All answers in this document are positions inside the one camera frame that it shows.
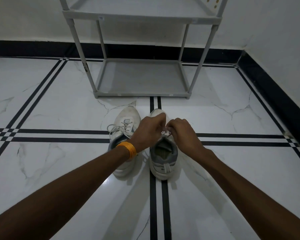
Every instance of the orange wristband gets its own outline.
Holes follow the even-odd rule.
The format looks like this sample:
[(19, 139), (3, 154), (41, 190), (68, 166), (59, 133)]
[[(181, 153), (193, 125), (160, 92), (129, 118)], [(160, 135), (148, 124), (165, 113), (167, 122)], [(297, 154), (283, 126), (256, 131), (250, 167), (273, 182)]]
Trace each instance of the orange wristband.
[(135, 156), (137, 155), (136, 149), (135, 149), (134, 146), (133, 146), (131, 143), (129, 143), (129, 142), (123, 141), (123, 142), (119, 143), (119, 144), (117, 145), (117, 147), (118, 147), (118, 146), (124, 146), (126, 149), (128, 149), (128, 151), (129, 151), (129, 153), (130, 153), (129, 159), (131, 159), (131, 158), (133, 158), (133, 157), (135, 157)]

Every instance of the sneaker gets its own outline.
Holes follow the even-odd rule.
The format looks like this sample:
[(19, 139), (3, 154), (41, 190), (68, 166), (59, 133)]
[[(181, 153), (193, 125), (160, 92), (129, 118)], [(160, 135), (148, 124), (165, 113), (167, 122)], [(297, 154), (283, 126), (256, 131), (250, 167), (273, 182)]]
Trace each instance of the sneaker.
[[(150, 117), (155, 117), (160, 113), (165, 113), (161, 109), (155, 109), (150, 113)], [(173, 140), (173, 136), (163, 136), (150, 151), (150, 170), (152, 174), (160, 180), (167, 180), (174, 172), (178, 157), (178, 147)]]
[[(114, 149), (119, 143), (130, 139), (140, 124), (140, 115), (135, 107), (127, 106), (116, 117), (114, 124), (107, 127), (110, 132), (110, 144), (108, 151)], [(118, 167), (114, 172), (114, 176), (123, 177), (130, 173), (135, 165), (135, 158), (129, 159)]]

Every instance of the forearm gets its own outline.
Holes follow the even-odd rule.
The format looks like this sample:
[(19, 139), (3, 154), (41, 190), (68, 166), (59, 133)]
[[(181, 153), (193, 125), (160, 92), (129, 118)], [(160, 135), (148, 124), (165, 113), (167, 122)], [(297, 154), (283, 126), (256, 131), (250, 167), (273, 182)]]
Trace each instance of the forearm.
[(299, 218), (212, 154), (205, 151), (196, 161), (214, 178), (261, 239), (300, 239)]
[(0, 239), (50, 239), (128, 158), (118, 146), (40, 188), (0, 215)]

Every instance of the shoe rack shelf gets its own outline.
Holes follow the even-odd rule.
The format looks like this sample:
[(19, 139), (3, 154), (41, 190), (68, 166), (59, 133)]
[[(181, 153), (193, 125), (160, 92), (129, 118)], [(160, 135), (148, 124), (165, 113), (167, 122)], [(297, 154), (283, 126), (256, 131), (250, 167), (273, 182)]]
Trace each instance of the shoe rack shelf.
[[(171, 96), (190, 98), (228, 0), (60, 0), (63, 15), (90, 81), (98, 96)], [(76, 32), (74, 19), (95, 20), (104, 61), (93, 82)], [(185, 24), (178, 60), (107, 58), (100, 22), (169, 22)], [(199, 65), (189, 86), (181, 64), (189, 25), (212, 25)]]

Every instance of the floor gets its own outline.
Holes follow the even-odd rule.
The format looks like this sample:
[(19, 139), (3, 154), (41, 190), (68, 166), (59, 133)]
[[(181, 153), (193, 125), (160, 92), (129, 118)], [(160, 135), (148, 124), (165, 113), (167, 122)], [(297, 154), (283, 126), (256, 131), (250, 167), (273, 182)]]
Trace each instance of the floor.
[[(88, 62), (96, 79), (101, 60)], [(184, 63), (191, 82), (196, 64)], [(107, 125), (127, 105), (187, 119), (203, 145), (300, 218), (300, 147), (232, 65), (205, 64), (189, 100), (95, 99), (78, 59), (0, 58), (0, 214), (105, 153)], [(123, 179), (110, 175), (52, 239), (258, 239), (211, 176), (180, 153), (159, 181), (149, 150)]]

